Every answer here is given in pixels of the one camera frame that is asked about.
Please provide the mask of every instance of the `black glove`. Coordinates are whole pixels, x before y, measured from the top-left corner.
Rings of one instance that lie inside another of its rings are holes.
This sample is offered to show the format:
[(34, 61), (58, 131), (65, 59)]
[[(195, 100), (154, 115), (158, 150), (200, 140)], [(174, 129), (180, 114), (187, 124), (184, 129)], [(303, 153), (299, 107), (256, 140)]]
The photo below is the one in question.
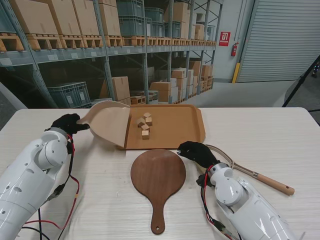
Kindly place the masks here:
[(90, 128), (88, 124), (77, 124), (79, 119), (80, 116), (76, 113), (66, 114), (55, 120), (52, 123), (51, 128), (60, 128), (71, 136), (72, 134), (76, 134), (78, 131)]
[(180, 156), (193, 160), (206, 169), (220, 163), (211, 150), (200, 142), (186, 141), (180, 144), (178, 150), (180, 150)]

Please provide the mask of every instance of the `warning sign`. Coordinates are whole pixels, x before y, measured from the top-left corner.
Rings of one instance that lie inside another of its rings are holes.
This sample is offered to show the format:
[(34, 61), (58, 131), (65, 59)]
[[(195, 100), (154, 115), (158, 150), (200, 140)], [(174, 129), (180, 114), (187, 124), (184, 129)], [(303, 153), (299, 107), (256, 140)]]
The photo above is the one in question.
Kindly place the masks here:
[(227, 47), (227, 46), (229, 45), (230, 35), (231, 35), (231, 32), (229, 32), (229, 31), (222, 31), (222, 32), (220, 33), (219, 46)]

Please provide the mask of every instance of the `table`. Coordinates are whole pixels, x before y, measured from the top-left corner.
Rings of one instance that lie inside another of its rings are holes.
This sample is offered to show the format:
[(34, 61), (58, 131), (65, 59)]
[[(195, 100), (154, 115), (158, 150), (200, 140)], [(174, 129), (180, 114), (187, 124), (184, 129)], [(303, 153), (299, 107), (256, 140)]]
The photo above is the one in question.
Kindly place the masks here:
[[(32, 140), (60, 116), (88, 109), (23, 109), (0, 132), (0, 173)], [(205, 143), (217, 146), (234, 161), (295, 188), (293, 196), (274, 190), (237, 170), (286, 218), (297, 238), (320, 236), (320, 128), (303, 108), (201, 108)], [(196, 184), (199, 172), (193, 162), (183, 159), (186, 180), (164, 207), (165, 231), (154, 235), (150, 229), (152, 206), (131, 183), (130, 169), (142, 150), (119, 151), (101, 144), (90, 131), (74, 135), (75, 157), (72, 174), (80, 181), (78, 204), (65, 240), (224, 240), (207, 222)], [(56, 186), (64, 182), (68, 164), (58, 174)], [(68, 182), (63, 193), (41, 208), (42, 219), (63, 226), (71, 208), (76, 184)], [(235, 233), (207, 190), (211, 215)], [(60, 231), (43, 223), (51, 240)], [(17, 240), (38, 240), (39, 234), (23, 229)]]

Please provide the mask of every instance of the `warehouse shelf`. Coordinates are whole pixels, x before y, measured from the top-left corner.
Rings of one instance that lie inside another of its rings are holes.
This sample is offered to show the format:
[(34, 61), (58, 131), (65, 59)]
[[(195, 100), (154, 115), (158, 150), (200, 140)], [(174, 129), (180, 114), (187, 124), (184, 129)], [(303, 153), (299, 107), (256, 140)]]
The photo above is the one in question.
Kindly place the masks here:
[[(212, 0), (220, 4), (218, 23), (216, 32), (219, 31), (220, 17), (222, 11), (223, 0)], [(145, 6), (144, 1), (142, 2), (142, 18), (145, 20)], [(205, 14), (205, 24), (204, 24), (204, 32), (207, 32), (208, 27), (208, 15), (210, 9), (211, 0), (207, 0), (206, 3), (206, 14)], [(152, 53), (168, 53), (167, 56), (167, 69), (168, 76), (167, 79), (170, 79), (171, 76), (171, 61), (172, 61), (172, 52), (186, 52), (186, 69), (189, 68), (190, 61), (190, 52), (191, 51), (201, 51), (201, 66), (200, 73), (203, 65), (203, 56), (205, 51), (212, 51), (211, 64), (214, 61), (215, 54), (215, 46), (190, 46), (190, 45), (148, 45), (148, 46), (117, 46), (117, 47), (107, 47), (105, 38), (102, 38), (103, 47), (97, 48), (76, 48), (76, 49), (51, 49), (51, 50), (32, 50), (31, 46), (28, 43), (26, 35), (24, 34), (20, 23), (10, 6), (8, 0), (0, 0), (3, 8), (5, 9), (5, 13), (9, 18), (11, 24), (14, 27), (15, 32), (19, 36), (22, 45), (25, 51), (8, 51), (8, 52), (0, 52), (0, 67), (9, 67), (9, 66), (20, 66), (20, 65), (31, 65), (32, 69), (32, 77), (33, 82), (39, 89), (42, 96), (47, 100), (47, 102), (53, 107), (56, 108), (57, 104), (52, 99), (49, 91), (46, 87), (46, 84), (42, 78), (42, 75), (39, 71), (38, 64), (42, 63), (50, 63), (50, 62), (58, 62), (58, 61), (69, 61), (76, 59), (90, 59), (90, 58), (104, 58), (103, 71), (105, 75), (105, 79), (107, 81), (109, 96), (115, 100), (112, 76), (110, 71), (109, 57), (110, 56), (119, 56), (119, 55), (131, 55), (131, 54), (142, 54), (142, 69), (143, 69), (143, 82), (144, 82), (144, 94), (146, 96), (149, 95), (149, 86), (148, 86), (148, 57), (147, 54)], [(192, 23), (193, 12), (195, 0), (190, 0), (188, 2), (190, 5), (190, 19), (189, 22)], [(169, 21), (168, 21), (168, 37), (172, 38), (172, 23), (173, 23), (173, 5), (174, 0), (169, 0)], [(102, 20), (100, 15), (100, 8), (98, 0), (93, 0), (94, 12), (96, 16), (96, 21), (98, 25), (99, 35), (104, 36), (104, 30), (102, 27)], [(143, 24), (143, 32), (145, 37), (147, 37), (146, 30), (146, 21)], [(188, 39), (191, 39), (192, 25), (189, 26), (188, 29)], [(201, 93), (200, 86), (198, 85), (197, 94)], [(188, 99), (189, 93), (186, 93), (185, 100)]]
[[(147, 53), (165, 53), (170, 51), (169, 45), (147, 46)], [(172, 46), (172, 52), (181, 51), (214, 51), (215, 46)], [(108, 56), (144, 54), (144, 46), (113, 46), (107, 48)], [(33, 56), (38, 64), (105, 57), (102, 47), (76, 48), (76, 49), (52, 49), (33, 51)], [(20, 66), (33, 64), (33, 58), (27, 51), (7, 51), (0, 53), (0, 66)]]

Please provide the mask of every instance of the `red fire extinguisher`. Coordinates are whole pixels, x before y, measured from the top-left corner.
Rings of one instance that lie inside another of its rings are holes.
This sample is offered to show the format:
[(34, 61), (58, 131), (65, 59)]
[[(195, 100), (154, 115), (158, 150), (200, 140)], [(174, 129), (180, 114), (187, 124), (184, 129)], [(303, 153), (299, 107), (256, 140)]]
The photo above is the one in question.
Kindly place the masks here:
[(232, 45), (232, 48), (231, 48), (231, 56), (234, 57), (237, 53), (237, 45), (239, 44), (239, 42), (237, 41), (235, 44)]

